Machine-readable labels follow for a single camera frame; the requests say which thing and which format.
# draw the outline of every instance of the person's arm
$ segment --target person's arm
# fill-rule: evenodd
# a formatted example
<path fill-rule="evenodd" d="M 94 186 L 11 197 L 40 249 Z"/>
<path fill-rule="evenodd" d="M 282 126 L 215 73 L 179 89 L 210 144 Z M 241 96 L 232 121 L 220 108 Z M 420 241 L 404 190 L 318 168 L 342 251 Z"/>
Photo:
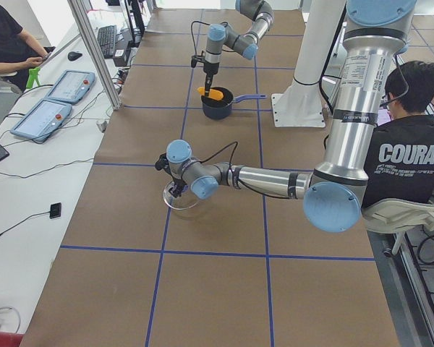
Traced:
<path fill-rule="evenodd" d="M 8 74 L 22 69 L 30 69 L 38 67 L 40 64 L 42 64 L 41 57 L 27 58 L 26 61 L 21 61 L 19 63 L 0 63 L 0 74 Z"/>
<path fill-rule="evenodd" d="M 17 34 L 17 36 L 26 42 L 26 44 L 31 47 L 39 56 L 45 58 L 47 51 L 26 29 L 22 29 L 21 33 Z"/>

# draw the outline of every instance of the pot handle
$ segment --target pot handle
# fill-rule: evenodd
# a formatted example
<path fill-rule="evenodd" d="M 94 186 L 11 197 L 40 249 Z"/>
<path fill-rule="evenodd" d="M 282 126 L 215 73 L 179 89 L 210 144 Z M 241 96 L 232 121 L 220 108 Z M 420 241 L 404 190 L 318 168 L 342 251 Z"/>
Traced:
<path fill-rule="evenodd" d="M 267 95 L 265 94 L 243 94 L 237 96 L 235 99 L 233 99 L 233 103 L 239 103 L 243 100 L 253 100 L 253 99 L 266 99 Z"/>

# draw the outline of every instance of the computer mouse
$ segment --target computer mouse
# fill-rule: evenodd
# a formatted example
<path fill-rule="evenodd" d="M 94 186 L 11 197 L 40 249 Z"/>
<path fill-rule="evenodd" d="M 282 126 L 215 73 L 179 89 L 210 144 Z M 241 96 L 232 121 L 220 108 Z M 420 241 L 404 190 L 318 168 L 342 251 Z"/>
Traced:
<path fill-rule="evenodd" d="M 81 56 L 82 56 L 82 53 L 74 52 L 74 51 L 71 51 L 71 52 L 69 52 L 69 53 L 67 54 L 67 58 L 68 58 L 70 61 L 77 60 L 77 59 L 79 59 Z"/>

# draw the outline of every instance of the aluminum column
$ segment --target aluminum column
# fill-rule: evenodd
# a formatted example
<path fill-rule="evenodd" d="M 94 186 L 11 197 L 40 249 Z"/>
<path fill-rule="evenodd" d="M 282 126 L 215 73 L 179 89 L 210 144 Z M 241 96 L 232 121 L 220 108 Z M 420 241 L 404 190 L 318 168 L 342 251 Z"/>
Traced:
<path fill-rule="evenodd" d="M 95 64 L 96 71 L 98 72 L 98 78 L 103 85 L 103 88 L 108 96 L 108 99 L 113 107 L 113 110 L 119 110 L 121 107 L 121 100 L 117 95 L 117 91 L 114 88 L 114 84 L 111 80 L 111 75 L 109 74 L 108 67 L 101 53 L 100 46 L 96 40 L 95 34 L 93 33 L 90 21 L 88 20 L 87 14 L 85 13 L 85 7 L 82 0 L 67 0 L 69 7 L 71 7 L 72 15 L 74 16 L 75 22 L 79 27 L 80 35 L 87 47 L 88 53 Z"/>

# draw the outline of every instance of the robot label sticker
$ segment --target robot label sticker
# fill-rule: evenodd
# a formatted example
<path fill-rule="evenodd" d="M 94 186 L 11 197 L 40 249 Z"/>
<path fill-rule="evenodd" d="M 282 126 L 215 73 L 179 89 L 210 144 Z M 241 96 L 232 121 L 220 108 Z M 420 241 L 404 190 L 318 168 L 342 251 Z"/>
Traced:
<path fill-rule="evenodd" d="M 368 64 L 371 71 L 376 71 L 373 76 L 370 74 L 369 78 L 365 81 L 363 90 L 367 92 L 380 93 L 384 86 L 384 81 L 387 78 L 386 72 L 389 71 L 391 60 L 380 54 L 373 54 Z"/>
<path fill-rule="evenodd" d="M 340 119 L 343 123 L 365 123 L 375 125 L 378 121 L 378 114 L 336 109 L 334 110 L 333 118 Z"/>
<path fill-rule="evenodd" d="M 344 64 L 341 87 L 363 87 L 370 64 L 370 56 L 349 56 Z"/>

